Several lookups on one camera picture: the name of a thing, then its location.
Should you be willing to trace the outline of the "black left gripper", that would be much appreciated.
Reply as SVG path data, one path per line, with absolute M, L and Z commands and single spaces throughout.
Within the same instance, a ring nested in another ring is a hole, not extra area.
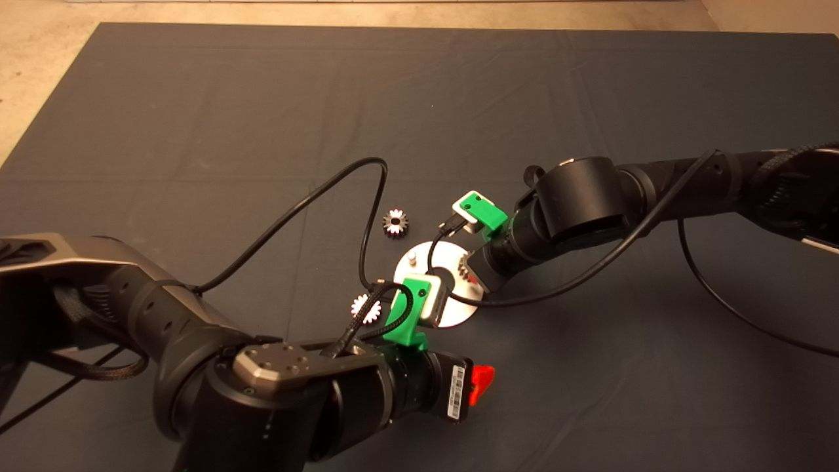
M 420 349 L 392 351 L 393 421 L 414 413 L 458 424 L 494 382 L 493 366 Z

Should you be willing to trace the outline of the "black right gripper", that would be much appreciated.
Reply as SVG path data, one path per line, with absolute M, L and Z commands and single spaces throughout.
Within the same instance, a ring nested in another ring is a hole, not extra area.
M 511 233 L 499 230 L 467 257 L 467 270 L 485 292 L 497 292 L 507 281 L 528 269 L 528 259 L 515 245 Z

